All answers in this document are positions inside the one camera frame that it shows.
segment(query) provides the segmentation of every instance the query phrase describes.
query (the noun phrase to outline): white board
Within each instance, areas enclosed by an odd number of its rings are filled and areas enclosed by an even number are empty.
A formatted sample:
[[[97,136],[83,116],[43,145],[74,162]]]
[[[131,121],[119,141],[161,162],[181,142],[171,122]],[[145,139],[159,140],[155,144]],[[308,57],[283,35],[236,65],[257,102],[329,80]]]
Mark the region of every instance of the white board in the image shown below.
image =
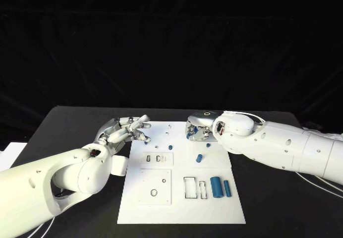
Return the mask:
[[[151,128],[142,132],[151,142],[145,145],[133,141],[131,145],[118,224],[244,224],[227,152],[217,142],[188,141],[184,122],[149,123]],[[158,154],[164,155],[164,161],[155,162]],[[197,154],[203,155],[200,163]],[[213,198],[213,176],[220,177],[223,193],[223,180],[229,181],[231,197]],[[184,198],[184,177],[194,177],[197,198]],[[204,181],[205,199],[200,198],[200,181]]]

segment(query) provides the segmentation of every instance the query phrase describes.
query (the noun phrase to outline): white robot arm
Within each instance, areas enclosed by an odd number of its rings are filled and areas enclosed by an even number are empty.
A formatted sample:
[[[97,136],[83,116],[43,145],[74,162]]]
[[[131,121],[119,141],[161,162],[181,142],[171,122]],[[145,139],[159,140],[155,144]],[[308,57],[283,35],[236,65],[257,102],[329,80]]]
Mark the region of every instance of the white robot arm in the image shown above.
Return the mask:
[[[112,119],[95,142],[58,155],[0,172],[0,237],[17,237],[96,194],[109,174],[125,176],[128,159],[115,156],[125,141],[149,138],[136,128],[149,128],[139,118]],[[54,184],[71,194],[56,196]]]
[[[185,136],[203,140],[213,133],[233,154],[282,170],[306,173],[343,184],[343,142],[279,123],[256,123],[244,113],[194,113],[187,118]]]

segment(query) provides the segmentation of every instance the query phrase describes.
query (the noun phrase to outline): white cable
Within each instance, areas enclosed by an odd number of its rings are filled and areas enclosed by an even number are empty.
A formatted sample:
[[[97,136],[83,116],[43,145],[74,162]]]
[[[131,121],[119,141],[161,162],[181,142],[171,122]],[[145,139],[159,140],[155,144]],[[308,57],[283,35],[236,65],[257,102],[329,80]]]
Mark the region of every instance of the white cable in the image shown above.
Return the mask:
[[[237,113],[237,114],[250,115],[250,116],[253,116],[254,118],[257,118],[262,123],[265,123],[265,120],[263,120],[259,116],[256,116],[256,115],[253,115],[253,114],[250,114],[250,113],[242,113],[242,112],[233,112],[233,111],[224,111],[224,113]]]
[[[338,187],[335,187],[332,184],[329,184],[325,180],[322,180],[318,176],[315,176],[316,179],[319,179],[325,184],[328,184],[328,186],[334,187],[340,192],[343,192],[343,189],[340,189]]]
[[[35,232],[41,226],[43,226],[43,224],[40,224],[40,226],[37,227],[37,229],[34,230],[34,232],[30,234],[30,236],[27,238],[30,238],[35,234]]]
[[[314,185],[315,187],[318,187],[319,189],[322,189],[325,192],[331,193],[331,194],[335,195],[337,197],[343,198],[343,196],[337,195],[334,192],[328,191],[327,189],[324,189],[322,187],[319,187],[318,185],[315,185],[309,180],[306,180],[306,179],[299,175],[298,172],[295,172],[295,173],[296,173],[296,175],[298,175],[311,185]]]
[[[53,219],[51,219],[51,223],[53,223],[53,220],[54,220],[54,217],[53,217]],[[50,226],[51,226],[51,223],[50,223]],[[50,226],[47,227],[44,234],[47,233],[47,230],[48,230]],[[43,234],[43,236],[41,236],[40,238],[44,237],[44,234]]]

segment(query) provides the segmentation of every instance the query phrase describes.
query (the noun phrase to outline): table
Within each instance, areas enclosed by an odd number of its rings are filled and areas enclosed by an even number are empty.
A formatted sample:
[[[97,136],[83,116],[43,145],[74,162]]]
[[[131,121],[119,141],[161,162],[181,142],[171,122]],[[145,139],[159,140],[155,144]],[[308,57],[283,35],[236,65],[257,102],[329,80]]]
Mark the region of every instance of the table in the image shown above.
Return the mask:
[[[54,107],[12,166],[92,143],[99,127],[113,117],[139,117],[146,114],[151,120],[185,121],[187,116],[195,111]],[[299,127],[291,113],[249,113],[265,120]],[[119,155],[128,157],[129,144],[122,148]],[[295,173],[276,170],[243,155],[229,156],[244,225],[118,225],[125,177],[109,176],[102,191],[56,217],[44,237],[341,237],[343,200],[309,185]],[[34,234],[35,237],[41,236],[47,226],[48,222]]]

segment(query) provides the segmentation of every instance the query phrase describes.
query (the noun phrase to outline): blue cylindrical block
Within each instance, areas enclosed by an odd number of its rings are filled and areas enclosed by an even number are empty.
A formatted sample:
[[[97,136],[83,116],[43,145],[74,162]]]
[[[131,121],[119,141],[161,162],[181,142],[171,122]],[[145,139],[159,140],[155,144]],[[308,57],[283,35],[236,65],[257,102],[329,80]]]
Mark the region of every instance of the blue cylindrical block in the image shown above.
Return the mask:
[[[230,187],[229,187],[227,180],[223,180],[223,187],[224,187],[226,197],[230,197]]]
[[[195,161],[200,163],[201,162],[201,154],[197,155]]]
[[[218,177],[210,178],[211,193],[214,198],[223,197],[223,189]]]

